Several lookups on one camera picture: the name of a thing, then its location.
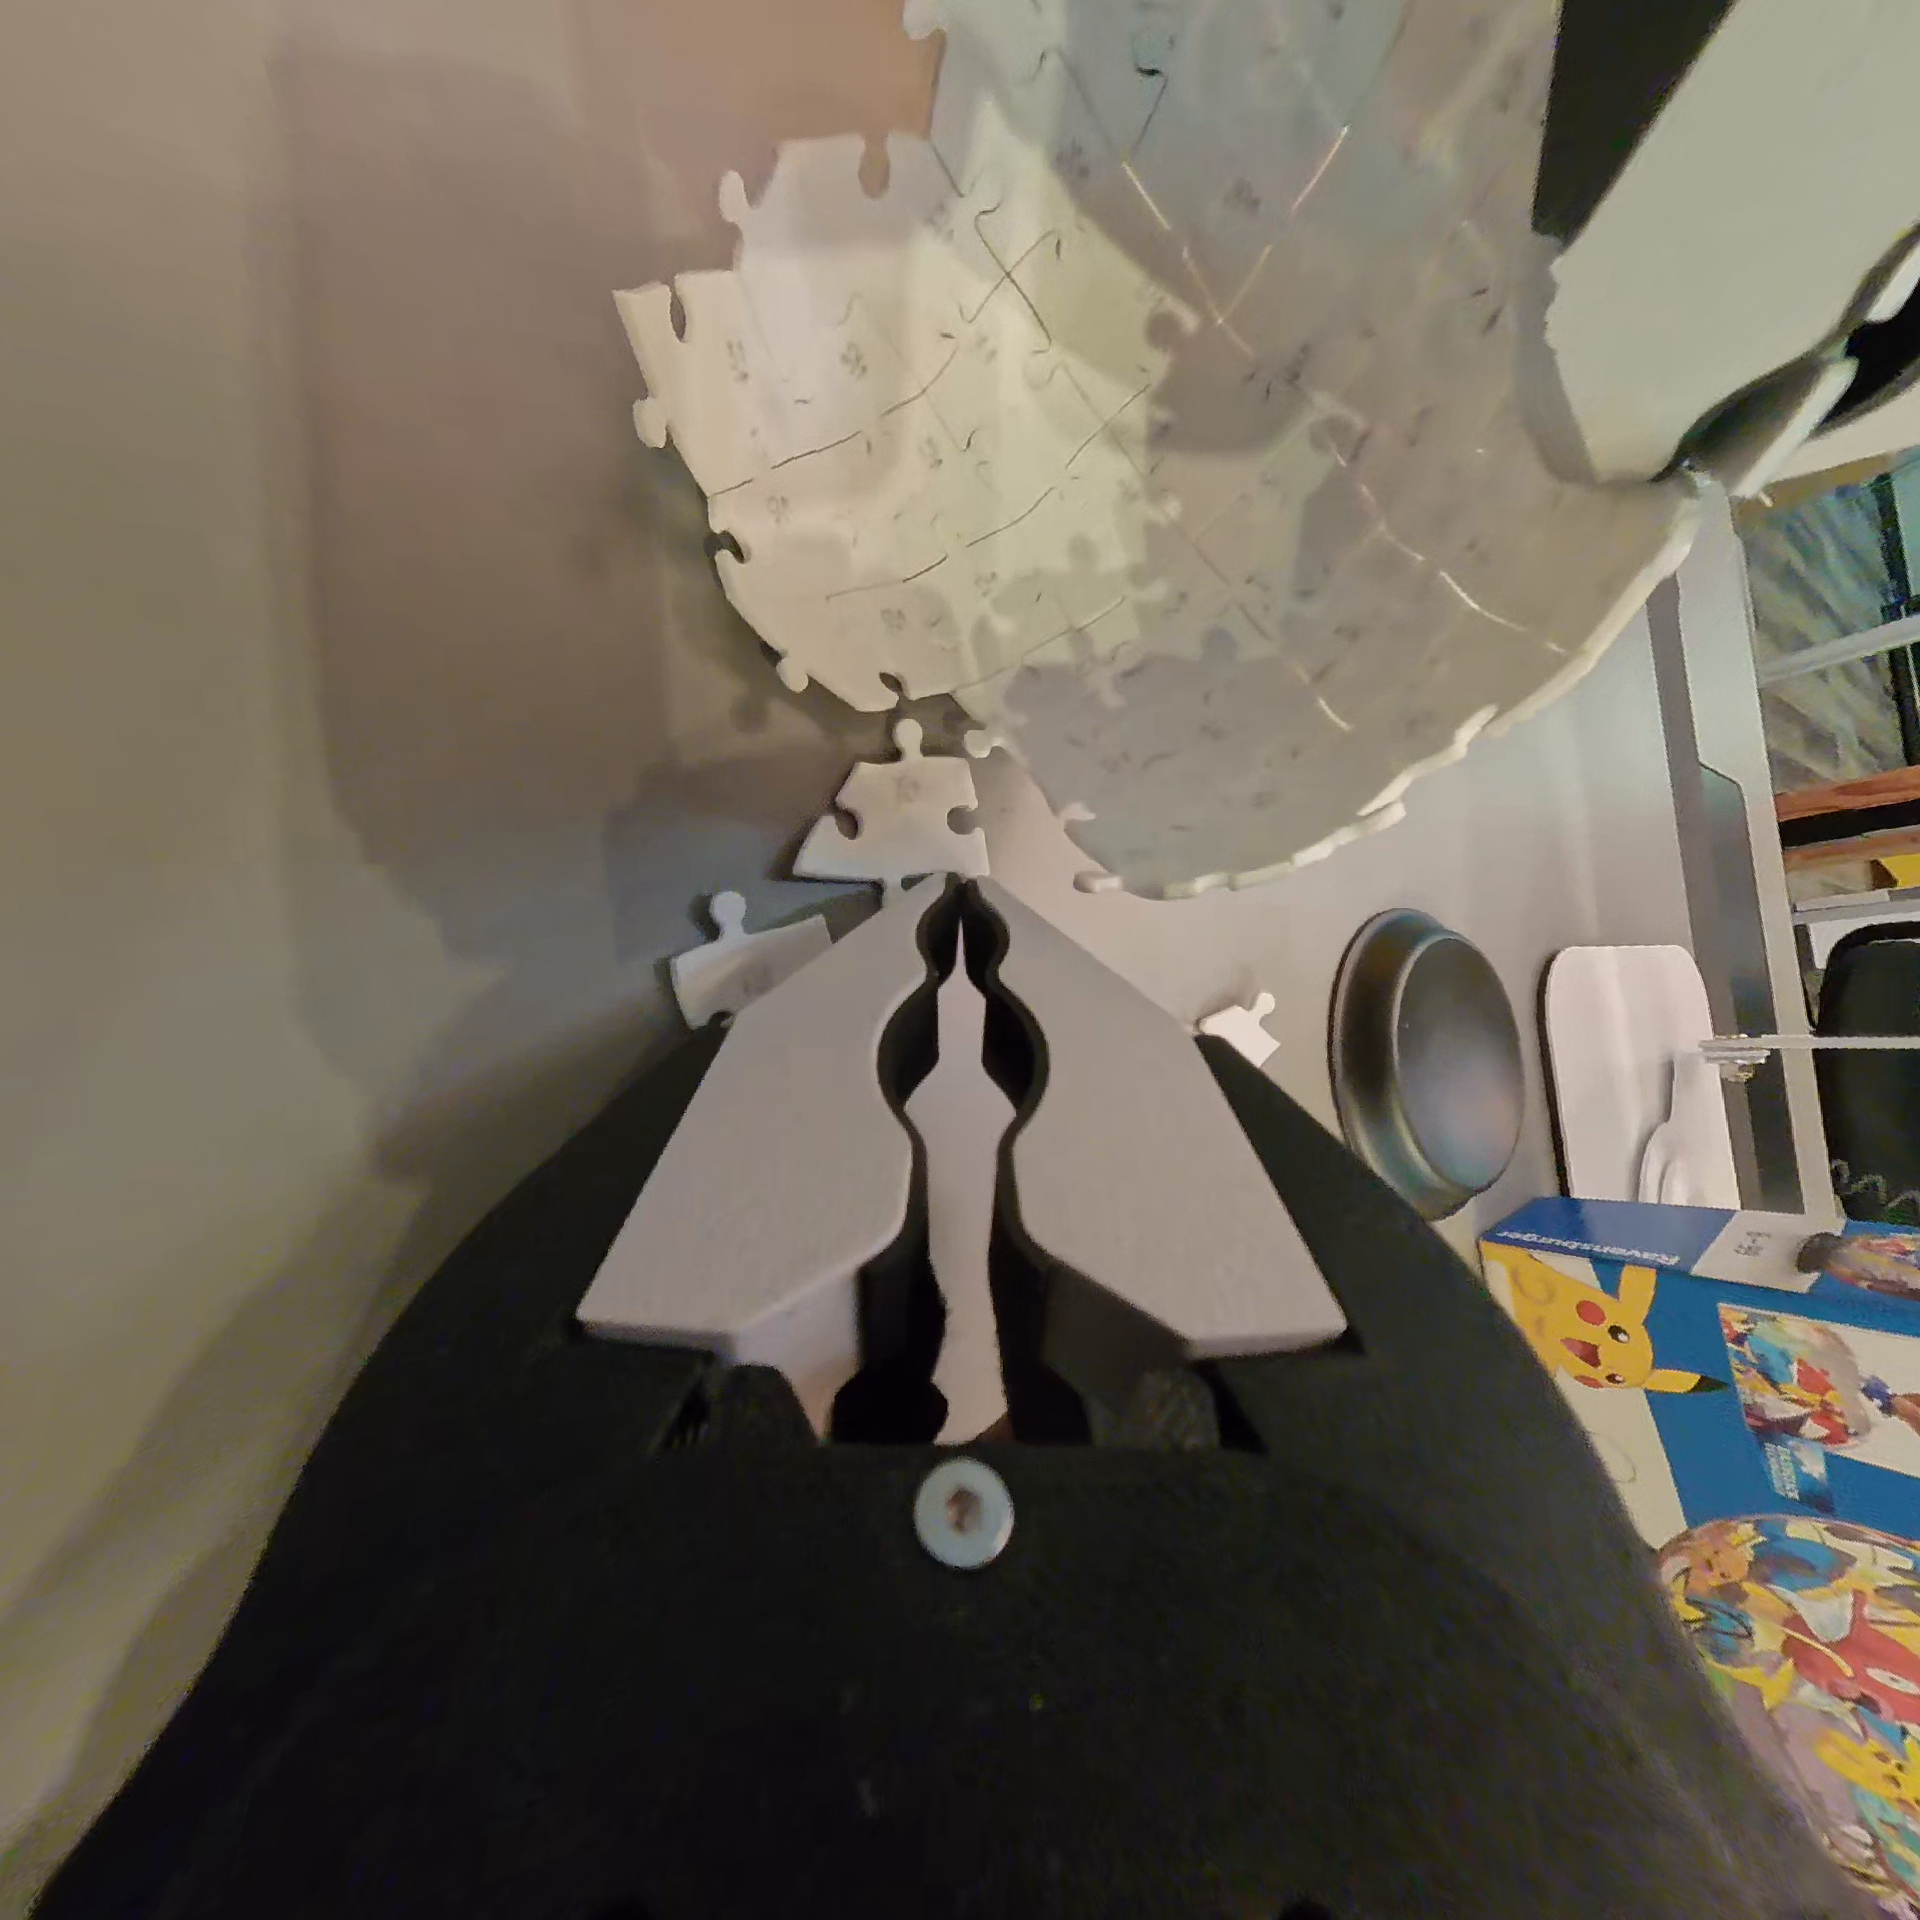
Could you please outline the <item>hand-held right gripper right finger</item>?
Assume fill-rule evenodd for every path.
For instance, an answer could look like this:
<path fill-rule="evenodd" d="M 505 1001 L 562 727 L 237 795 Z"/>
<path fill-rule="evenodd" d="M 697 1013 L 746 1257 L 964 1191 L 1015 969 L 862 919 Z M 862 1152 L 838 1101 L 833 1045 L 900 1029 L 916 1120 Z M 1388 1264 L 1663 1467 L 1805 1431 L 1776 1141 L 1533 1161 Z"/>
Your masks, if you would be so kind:
<path fill-rule="evenodd" d="M 962 881 L 959 949 L 1010 1107 L 986 1253 L 1010 1436 L 1095 1445 L 1150 1377 L 1344 1342 L 1198 1038 L 994 880 Z"/>

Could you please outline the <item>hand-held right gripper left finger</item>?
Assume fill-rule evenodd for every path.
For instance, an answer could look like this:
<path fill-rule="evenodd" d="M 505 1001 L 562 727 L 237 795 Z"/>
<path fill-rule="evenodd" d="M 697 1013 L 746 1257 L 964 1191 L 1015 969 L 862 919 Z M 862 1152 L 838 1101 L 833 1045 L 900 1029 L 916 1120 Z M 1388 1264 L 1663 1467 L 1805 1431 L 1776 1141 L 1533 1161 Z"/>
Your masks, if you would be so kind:
<path fill-rule="evenodd" d="M 762 1366 L 825 1440 L 921 1445 L 946 1301 L 928 1149 L 958 881 L 921 880 L 735 1015 L 577 1305 L 590 1336 Z"/>

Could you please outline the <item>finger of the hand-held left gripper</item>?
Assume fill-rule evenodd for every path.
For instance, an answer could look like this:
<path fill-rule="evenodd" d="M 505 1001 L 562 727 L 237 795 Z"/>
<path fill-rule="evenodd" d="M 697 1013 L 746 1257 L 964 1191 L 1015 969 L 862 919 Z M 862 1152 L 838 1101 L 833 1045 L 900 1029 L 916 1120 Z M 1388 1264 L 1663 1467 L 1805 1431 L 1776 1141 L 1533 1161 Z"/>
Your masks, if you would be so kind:
<path fill-rule="evenodd" d="M 1607 483 L 1705 463 L 1914 297 L 1918 5 L 1558 5 L 1530 229 Z"/>
<path fill-rule="evenodd" d="M 1790 411 L 1745 427 L 1737 453 L 1720 455 L 1720 486 L 1732 497 L 1798 486 L 1814 473 L 1860 469 L 1918 443 L 1918 299 L 1884 320 L 1857 324 L 1820 368 Z"/>

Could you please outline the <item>partly built white puzzle ball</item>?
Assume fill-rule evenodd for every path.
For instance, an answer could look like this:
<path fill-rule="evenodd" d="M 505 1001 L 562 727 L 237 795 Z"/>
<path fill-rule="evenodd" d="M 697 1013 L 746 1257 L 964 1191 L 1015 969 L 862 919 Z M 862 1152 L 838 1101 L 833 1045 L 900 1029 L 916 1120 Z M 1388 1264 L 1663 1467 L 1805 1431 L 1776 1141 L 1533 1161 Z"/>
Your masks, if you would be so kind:
<path fill-rule="evenodd" d="M 926 134 L 729 173 L 614 295 L 790 688 L 952 699 L 1146 895 L 1258 881 L 1573 688 L 1697 489 L 1551 441 L 1556 5 L 903 5 Z"/>

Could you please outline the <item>colourful puzzle box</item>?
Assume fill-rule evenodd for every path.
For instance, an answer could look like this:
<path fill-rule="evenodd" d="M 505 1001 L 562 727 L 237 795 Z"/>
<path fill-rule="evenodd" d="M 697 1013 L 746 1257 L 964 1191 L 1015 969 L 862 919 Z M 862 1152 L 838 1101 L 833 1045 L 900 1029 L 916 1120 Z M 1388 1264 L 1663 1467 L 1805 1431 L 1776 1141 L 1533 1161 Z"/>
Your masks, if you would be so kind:
<path fill-rule="evenodd" d="M 1864 1897 L 1914 1916 L 1914 1227 L 1541 1198 L 1478 1267 L 1745 1740 Z"/>

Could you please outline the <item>black round bowl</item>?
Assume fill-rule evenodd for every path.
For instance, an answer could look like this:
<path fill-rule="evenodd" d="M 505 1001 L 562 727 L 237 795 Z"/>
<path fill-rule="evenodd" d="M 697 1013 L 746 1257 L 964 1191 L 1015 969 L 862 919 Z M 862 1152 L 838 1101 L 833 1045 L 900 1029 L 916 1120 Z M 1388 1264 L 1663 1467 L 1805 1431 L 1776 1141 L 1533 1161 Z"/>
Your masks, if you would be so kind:
<path fill-rule="evenodd" d="M 1486 956 L 1412 907 L 1364 920 L 1328 1011 L 1346 1148 L 1424 1220 L 1497 1183 L 1527 1107 L 1520 1027 Z"/>

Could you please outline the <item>wooden shelf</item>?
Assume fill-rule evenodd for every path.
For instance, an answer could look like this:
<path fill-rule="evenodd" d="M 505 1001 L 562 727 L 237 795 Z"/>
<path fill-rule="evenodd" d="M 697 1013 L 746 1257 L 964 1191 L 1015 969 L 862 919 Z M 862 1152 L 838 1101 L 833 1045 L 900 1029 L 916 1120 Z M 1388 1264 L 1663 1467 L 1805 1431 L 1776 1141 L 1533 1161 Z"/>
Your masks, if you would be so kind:
<path fill-rule="evenodd" d="M 1774 815 L 1791 904 L 1914 885 L 1914 765 L 1776 795 Z"/>

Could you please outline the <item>white plastic tray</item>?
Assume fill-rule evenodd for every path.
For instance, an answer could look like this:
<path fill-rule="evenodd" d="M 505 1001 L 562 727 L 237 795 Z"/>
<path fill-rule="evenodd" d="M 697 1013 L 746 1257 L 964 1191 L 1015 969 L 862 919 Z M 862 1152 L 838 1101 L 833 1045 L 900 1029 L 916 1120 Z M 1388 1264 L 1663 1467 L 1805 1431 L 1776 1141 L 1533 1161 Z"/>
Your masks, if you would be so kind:
<path fill-rule="evenodd" d="M 1568 945 L 1543 976 L 1562 1191 L 1598 1203 L 1740 1208 L 1712 1008 L 1678 944 Z"/>

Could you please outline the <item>black office chair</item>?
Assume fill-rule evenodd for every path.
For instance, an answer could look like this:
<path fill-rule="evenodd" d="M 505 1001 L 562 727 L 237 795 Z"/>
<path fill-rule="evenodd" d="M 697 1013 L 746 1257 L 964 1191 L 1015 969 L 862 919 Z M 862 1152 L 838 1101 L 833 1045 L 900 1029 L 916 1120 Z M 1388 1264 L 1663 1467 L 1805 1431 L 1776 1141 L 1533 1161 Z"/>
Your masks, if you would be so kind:
<path fill-rule="evenodd" d="M 1823 1040 L 1918 1038 L 1918 926 L 1847 932 L 1826 960 L 1814 1013 Z M 1814 1053 L 1814 1086 L 1841 1212 L 1918 1224 L 1918 1052 L 1841 1047 Z"/>

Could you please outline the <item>silver metal bar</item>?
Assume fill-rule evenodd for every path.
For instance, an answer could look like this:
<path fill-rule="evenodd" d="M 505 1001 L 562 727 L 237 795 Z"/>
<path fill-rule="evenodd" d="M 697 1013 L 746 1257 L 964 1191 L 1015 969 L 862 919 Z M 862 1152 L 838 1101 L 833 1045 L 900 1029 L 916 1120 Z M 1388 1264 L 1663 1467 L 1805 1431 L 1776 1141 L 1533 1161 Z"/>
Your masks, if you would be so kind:
<path fill-rule="evenodd" d="M 1791 1053 L 1918 1053 L 1918 1035 L 1709 1035 L 1695 1045 L 1695 1053 L 1728 1081 L 1745 1081 L 1774 1059 Z"/>

